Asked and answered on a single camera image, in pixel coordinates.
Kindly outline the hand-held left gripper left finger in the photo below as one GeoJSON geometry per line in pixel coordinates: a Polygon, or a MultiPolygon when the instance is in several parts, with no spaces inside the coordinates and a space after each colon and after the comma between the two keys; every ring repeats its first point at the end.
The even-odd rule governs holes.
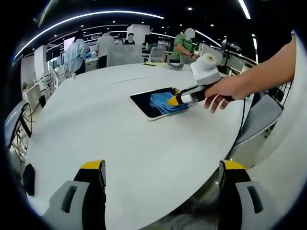
{"type": "Polygon", "coordinates": [[[106,164],[85,163],[50,198],[43,218],[53,230],[105,230],[106,164]]]}

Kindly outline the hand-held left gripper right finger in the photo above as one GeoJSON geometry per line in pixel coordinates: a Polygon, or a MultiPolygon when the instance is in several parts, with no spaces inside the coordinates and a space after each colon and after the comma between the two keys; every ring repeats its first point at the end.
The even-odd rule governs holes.
{"type": "Polygon", "coordinates": [[[219,164],[219,230],[271,230],[276,221],[272,196],[238,162],[219,164]]]}

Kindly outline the person's right hand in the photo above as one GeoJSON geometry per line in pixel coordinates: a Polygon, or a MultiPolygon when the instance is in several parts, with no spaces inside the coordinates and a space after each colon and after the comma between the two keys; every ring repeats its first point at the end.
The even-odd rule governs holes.
{"type": "Polygon", "coordinates": [[[205,109],[210,109],[211,113],[215,113],[217,109],[224,110],[229,100],[226,96],[231,96],[235,100],[240,100],[244,97],[241,90],[241,80],[239,76],[223,77],[220,81],[206,89],[205,95],[205,109]]]}

